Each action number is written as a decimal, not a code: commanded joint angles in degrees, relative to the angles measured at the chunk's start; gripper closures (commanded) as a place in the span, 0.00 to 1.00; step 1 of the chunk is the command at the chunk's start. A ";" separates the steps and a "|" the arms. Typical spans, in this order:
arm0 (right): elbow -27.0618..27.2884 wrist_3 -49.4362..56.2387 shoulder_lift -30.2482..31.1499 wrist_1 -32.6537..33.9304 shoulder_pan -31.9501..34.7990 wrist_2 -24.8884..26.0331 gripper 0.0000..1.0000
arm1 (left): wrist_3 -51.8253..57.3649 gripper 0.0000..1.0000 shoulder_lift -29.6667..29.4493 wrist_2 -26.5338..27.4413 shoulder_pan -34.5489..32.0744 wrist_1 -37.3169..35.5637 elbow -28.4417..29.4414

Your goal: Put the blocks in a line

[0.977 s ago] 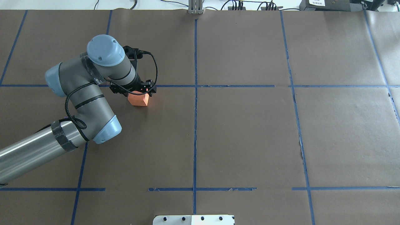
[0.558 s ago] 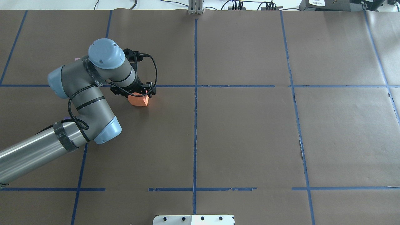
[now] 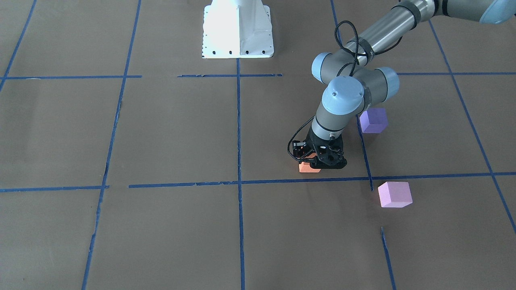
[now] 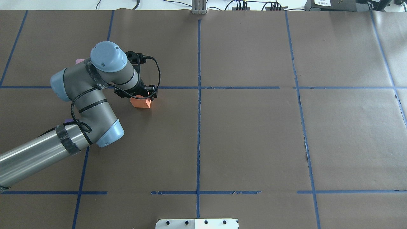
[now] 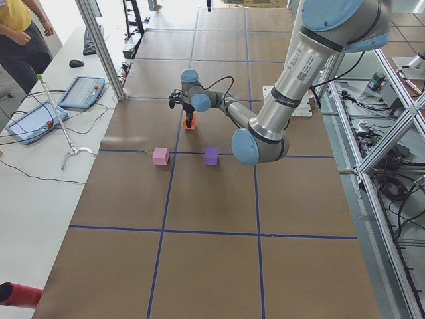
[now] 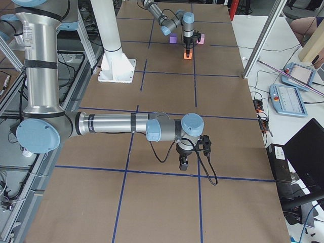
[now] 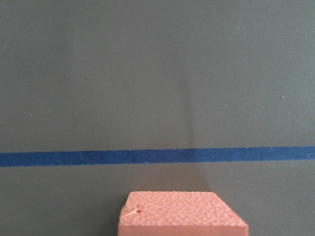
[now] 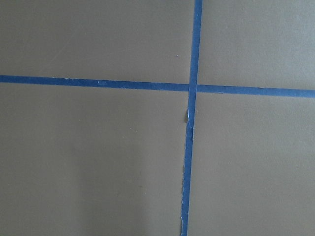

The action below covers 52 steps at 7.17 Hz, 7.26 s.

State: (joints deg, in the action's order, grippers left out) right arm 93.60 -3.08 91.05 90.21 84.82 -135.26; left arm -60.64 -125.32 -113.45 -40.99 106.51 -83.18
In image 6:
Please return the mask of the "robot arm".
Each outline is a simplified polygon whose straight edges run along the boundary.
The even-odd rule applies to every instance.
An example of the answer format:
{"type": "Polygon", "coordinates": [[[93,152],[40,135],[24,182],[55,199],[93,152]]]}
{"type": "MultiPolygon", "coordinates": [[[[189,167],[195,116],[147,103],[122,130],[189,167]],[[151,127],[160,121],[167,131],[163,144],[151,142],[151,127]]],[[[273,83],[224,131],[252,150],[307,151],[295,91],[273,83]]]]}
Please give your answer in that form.
{"type": "MultiPolygon", "coordinates": [[[[22,112],[23,121],[16,129],[16,138],[22,147],[42,154],[55,150],[62,141],[77,135],[141,133],[146,135],[150,144],[152,141],[173,141],[179,153],[180,170],[187,169],[187,157],[193,151],[200,159],[198,149],[204,141],[204,121],[198,114],[189,113],[182,119],[171,119],[163,112],[66,112],[59,102],[57,29],[66,17],[77,17],[77,2],[12,2],[18,21],[22,23],[28,88],[28,105],[22,112]]],[[[194,40],[200,40],[200,33],[193,28],[194,14],[177,10],[169,19],[154,1],[141,2],[161,26],[164,35],[182,27],[185,54],[188,55],[194,47],[194,40]]],[[[128,59],[122,50],[113,1],[91,1],[91,6],[104,49],[98,81],[131,83],[136,60],[128,59]]]]}
{"type": "Polygon", "coordinates": [[[182,27],[184,58],[190,59],[194,47],[194,39],[200,40],[201,34],[194,30],[194,14],[184,10],[173,12],[170,9],[161,10],[155,1],[141,1],[143,8],[149,11],[160,25],[160,30],[167,36],[179,26],[182,27]]]}

